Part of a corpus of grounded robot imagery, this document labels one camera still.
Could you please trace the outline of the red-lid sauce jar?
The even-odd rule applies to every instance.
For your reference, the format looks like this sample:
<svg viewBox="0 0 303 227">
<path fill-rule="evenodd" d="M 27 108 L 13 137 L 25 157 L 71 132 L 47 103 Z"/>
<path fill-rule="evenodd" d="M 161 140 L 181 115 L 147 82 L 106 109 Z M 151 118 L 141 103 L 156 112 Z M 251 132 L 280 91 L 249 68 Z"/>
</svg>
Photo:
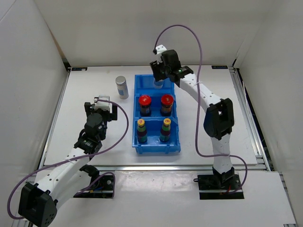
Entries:
<svg viewBox="0 0 303 227">
<path fill-rule="evenodd" d="M 174 104 L 174 98 L 172 95 L 164 94 L 161 99 L 161 109 L 160 113 L 162 116 L 170 116 L 172 112 L 172 107 Z"/>
<path fill-rule="evenodd" d="M 152 99 L 149 95 L 142 95 L 139 97 L 140 114 L 141 116 L 151 115 Z"/>
</svg>

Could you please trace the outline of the yellow-cap sauce bottle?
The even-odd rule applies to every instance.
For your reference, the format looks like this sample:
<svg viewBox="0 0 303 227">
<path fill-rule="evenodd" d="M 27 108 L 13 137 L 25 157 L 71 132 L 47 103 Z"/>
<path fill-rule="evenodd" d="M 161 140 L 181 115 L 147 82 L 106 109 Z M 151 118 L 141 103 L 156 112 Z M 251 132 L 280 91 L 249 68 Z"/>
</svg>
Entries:
<svg viewBox="0 0 303 227">
<path fill-rule="evenodd" d="M 160 130 L 160 140 L 166 142 L 170 138 L 170 131 L 171 131 L 171 119 L 165 118 L 163 120 L 163 125 Z"/>
<path fill-rule="evenodd" d="M 147 130 L 144 119 L 139 119 L 137 121 L 137 139 L 140 143 L 145 143 L 147 141 Z"/>
</svg>

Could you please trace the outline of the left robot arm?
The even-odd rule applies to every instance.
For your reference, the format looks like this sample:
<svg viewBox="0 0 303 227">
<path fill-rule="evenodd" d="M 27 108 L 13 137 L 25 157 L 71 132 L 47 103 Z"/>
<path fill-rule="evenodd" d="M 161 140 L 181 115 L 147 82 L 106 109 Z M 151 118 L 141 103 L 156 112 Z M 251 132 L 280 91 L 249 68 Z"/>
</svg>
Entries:
<svg viewBox="0 0 303 227">
<path fill-rule="evenodd" d="M 101 154 L 106 138 L 107 124 L 117 120 L 120 106 L 108 100 L 95 99 L 84 104 L 87 121 L 77 142 L 66 158 L 49 167 L 52 169 L 36 183 L 26 183 L 20 195 L 19 219 L 27 219 L 37 227 L 49 226 L 58 209 L 70 198 L 88 196 L 107 187 L 106 179 L 113 173 L 103 174 L 92 165 L 91 159 Z"/>
</svg>

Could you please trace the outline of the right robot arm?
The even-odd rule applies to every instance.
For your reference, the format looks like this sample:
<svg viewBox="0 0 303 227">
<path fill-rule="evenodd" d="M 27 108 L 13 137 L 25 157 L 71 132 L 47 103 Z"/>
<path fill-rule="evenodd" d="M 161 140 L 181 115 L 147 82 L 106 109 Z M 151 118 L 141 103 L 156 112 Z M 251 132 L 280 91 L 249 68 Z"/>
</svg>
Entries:
<svg viewBox="0 0 303 227">
<path fill-rule="evenodd" d="M 153 53 L 157 59 L 150 63 L 156 82 L 169 79 L 190 94 L 205 112 L 204 130 L 211 138 L 213 146 L 213 185 L 225 188 L 234 177 L 234 167 L 230 158 L 230 135 L 234 126 L 233 103 L 222 99 L 197 80 L 196 74 L 188 66 L 182 66 L 175 50 L 163 45 Z"/>
</svg>

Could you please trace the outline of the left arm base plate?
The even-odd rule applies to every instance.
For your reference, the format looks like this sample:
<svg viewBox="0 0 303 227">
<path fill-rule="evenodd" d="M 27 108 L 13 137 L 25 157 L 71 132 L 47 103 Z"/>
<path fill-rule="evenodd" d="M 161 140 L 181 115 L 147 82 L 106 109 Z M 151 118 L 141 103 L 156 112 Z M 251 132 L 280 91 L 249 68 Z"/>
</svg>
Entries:
<svg viewBox="0 0 303 227">
<path fill-rule="evenodd" d="M 74 195 L 74 198 L 113 199 L 115 195 L 116 176 L 112 172 L 101 174 L 92 186 Z"/>
</svg>

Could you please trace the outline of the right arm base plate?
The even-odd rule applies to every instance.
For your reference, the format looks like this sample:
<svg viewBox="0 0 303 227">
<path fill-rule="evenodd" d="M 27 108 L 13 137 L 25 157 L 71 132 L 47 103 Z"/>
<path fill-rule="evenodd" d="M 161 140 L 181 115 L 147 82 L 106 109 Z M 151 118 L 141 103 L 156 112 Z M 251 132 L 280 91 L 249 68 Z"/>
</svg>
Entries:
<svg viewBox="0 0 303 227">
<path fill-rule="evenodd" d="M 242 189 L 236 192 L 236 189 L 241 185 L 239 175 L 234 175 L 233 178 L 219 183 L 214 175 L 198 175 L 193 179 L 193 182 L 198 184 L 200 200 L 242 200 L 244 193 Z"/>
</svg>

